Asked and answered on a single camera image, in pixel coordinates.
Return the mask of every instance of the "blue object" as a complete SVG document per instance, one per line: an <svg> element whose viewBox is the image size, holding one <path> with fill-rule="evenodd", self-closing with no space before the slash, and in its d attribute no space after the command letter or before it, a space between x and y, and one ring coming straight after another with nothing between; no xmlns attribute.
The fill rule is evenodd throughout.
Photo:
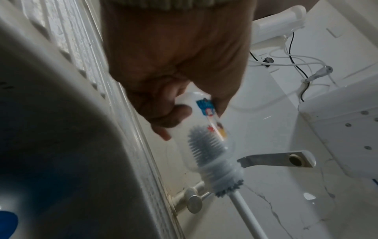
<svg viewBox="0 0 378 239"><path fill-rule="evenodd" d="M15 232L19 219L16 214L0 211L0 239L9 239Z"/></svg>

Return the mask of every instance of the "cartoon print on bottle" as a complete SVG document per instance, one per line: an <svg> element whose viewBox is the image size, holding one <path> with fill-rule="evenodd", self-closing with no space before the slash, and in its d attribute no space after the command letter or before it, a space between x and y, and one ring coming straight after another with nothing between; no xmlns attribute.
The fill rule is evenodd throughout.
<svg viewBox="0 0 378 239"><path fill-rule="evenodd" d="M203 115L206 116L210 122L210 125L208 126L209 132L217 133L222 136L222 138L227 138L227 133L219 120L211 100L204 98L196 102L198 107L202 110Z"/></svg>

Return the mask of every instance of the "brush handle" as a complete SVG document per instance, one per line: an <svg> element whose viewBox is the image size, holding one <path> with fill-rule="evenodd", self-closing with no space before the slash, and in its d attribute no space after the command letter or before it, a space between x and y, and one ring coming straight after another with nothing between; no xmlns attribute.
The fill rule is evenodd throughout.
<svg viewBox="0 0 378 239"><path fill-rule="evenodd" d="M247 203L244 201L243 197L239 191L229 193L232 203L234 204L236 210L239 212L241 218L243 219L248 230L251 232L254 239L268 239L264 230L261 228L259 222L249 209Z"/></svg>

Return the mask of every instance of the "black cable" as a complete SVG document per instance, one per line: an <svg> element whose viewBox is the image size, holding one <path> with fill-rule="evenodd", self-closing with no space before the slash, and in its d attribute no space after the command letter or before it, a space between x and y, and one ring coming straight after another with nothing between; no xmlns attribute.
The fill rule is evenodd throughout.
<svg viewBox="0 0 378 239"><path fill-rule="evenodd" d="M293 64L295 64L295 62L290 55L291 55L291 46L293 45L293 41L294 41L294 35L295 35L295 33L293 32L293 37L291 38L291 43L290 43L290 47L289 47L289 57L290 57L291 63L293 63ZM306 79L308 78L307 74L299 66L295 66L295 67L303 73L303 75L306 77ZM307 83L306 87L299 94L300 100L302 102L304 102L303 94L306 92L306 90L308 89L309 86L310 86L310 83Z"/></svg>
<svg viewBox="0 0 378 239"><path fill-rule="evenodd" d="M251 51L249 51L249 54L251 54L251 56L253 57L253 59L255 59L256 61L259 61L259 60L257 60L257 58L252 54Z"/></svg>

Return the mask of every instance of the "hand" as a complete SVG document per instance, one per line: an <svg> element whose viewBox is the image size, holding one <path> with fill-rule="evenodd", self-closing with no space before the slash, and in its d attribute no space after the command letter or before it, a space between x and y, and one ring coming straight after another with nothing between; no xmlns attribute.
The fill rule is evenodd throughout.
<svg viewBox="0 0 378 239"><path fill-rule="evenodd" d="M191 114L174 105L190 81L211 95L219 116L226 110L246 67L255 2L167 12L102 2L110 74L164 140L165 128Z"/></svg>

